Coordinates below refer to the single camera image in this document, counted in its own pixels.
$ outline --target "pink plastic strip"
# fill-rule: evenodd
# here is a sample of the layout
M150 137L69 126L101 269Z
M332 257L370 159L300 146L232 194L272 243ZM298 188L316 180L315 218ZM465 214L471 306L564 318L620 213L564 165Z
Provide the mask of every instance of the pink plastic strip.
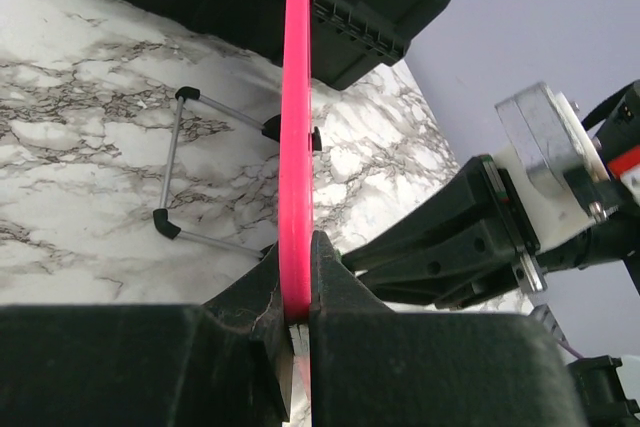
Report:
M280 288L289 323L311 304L313 230L310 0L286 0L280 132L278 245Z

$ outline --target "black rubber foot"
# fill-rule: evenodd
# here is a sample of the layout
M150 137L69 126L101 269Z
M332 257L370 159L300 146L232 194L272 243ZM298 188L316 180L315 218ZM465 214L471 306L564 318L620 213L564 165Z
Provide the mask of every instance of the black rubber foot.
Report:
M266 257L267 254L271 251L271 249L273 248L273 246L276 244L271 244L271 245L267 245L264 249L262 249L260 252L262 252L263 257Z
M200 90L195 87L180 87L176 92L176 100L182 97L184 100L199 100Z
M175 239L182 230L175 224L169 222L169 211L167 209L156 209L153 211L153 225L156 230L168 239Z
M281 123L282 116L280 114L274 115L264 124L262 124L262 135L264 135L268 139L280 142ZM322 138L320 137L320 129L318 129L317 127L313 128L313 133L311 134L311 148L314 152L322 152Z

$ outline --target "metal bracket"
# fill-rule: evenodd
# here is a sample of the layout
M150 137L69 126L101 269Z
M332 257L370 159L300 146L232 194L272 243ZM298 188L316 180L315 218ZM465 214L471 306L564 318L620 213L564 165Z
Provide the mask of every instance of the metal bracket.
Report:
M280 115L276 115L269 119L264 124L258 122L255 119L239 112L235 109L227 107L220 102L217 102L209 97L206 97L200 93L200 90L194 87L182 87L178 89L176 92L176 100L178 101L178 105L176 108L176 118L173 124L173 131L171 133L171 143L169 144L169 155L167 158L167 165L165 168L164 178L162 182L162 194L160 195L160 205L159 207L153 211L153 223L156 227L156 230L167 237L168 239L176 239L181 238L185 240L190 240L192 242L198 242L200 244L206 244L213 247L219 247L226 250L232 250L234 252L239 252L241 254L246 254L251 257L256 257L261 259L264 257L264 252L255 249L249 249L247 247L243 247L241 245L237 245L231 242L227 242L225 240L216 239L213 237L206 237L204 235L196 234L193 232L187 232L183 230L181 227L175 225L169 220L169 187L171 185L171 175L173 173L173 165L175 163L176 150L178 147L178 136L180 133L180 122L182 121L182 112L184 110L184 105L187 100L195 100L201 102L218 112L222 112L229 117L232 117L239 122L242 122L245 125L259 131L265 137L272 139L276 142L280 140ZM322 140L320 137L320 131L316 127L311 135L311 142L313 145L314 151L322 150Z
M547 290L547 281L535 257L522 252L520 258L512 266L520 290L525 294L537 294Z
M609 180L597 148L580 125L572 105L564 95L554 94L540 82L496 105L500 121L509 136L529 182L545 198L563 192L586 195L580 202L584 212L601 221L601 199L595 186ZM572 182L577 174L580 181Z

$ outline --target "gray wall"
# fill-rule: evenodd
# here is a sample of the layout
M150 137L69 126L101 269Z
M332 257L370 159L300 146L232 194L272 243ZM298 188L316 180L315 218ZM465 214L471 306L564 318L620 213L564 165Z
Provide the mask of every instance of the gray wall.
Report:
M640 78L639 32L640 0L453 0L407 62L465 162L503 145L493 105L534 82L562 91L585 115ZM640 354L640 296L622 265L548 281L543 300L578 350Z

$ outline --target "folding stand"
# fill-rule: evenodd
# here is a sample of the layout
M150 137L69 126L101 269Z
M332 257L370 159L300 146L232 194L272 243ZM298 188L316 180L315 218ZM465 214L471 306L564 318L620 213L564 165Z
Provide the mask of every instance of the folding stand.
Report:
M181 227L178 227L177 225L172 223L169 220L169 211L167 208L169 203L169 187L171 185L171 175L173 172L173 164L176 157L176 149L178 147L178 135L180 132L180 122L182 121L182 111L187 100L199 101L219 112L222 112L223 114L228 115L229 117L233 117L234 119L256 129L265 137L275 140L276 142L280 142L280 115L276 115L262 124L257 120L244 115L242 112L238 112L237 110L227 107L220 102L201 95L200 90L193 87L181 87L176 92L176 100L178 101L178 106L176 108L176 119L173 124L173 132L171 134L171 143L169 145L167 166L165 168L164 179L162 182L160 205L156 210L153 211L153 223L156 227L156 230L168 239L173 240L175 238L181 238L190 240L192 242L198 242L200 244L206 244L213 247L232 250L241 254L249 255L251 257L256 257L258 259L263 258L264 253L260 250L249 249L238 244L227 242L225 240L206 237L204 235L196 234L193 232L187 232L186 230L183 230ZM313 150L321 151L322 140L320 138L320 131L317 127L314 128L313 133L311 134L311 138Z

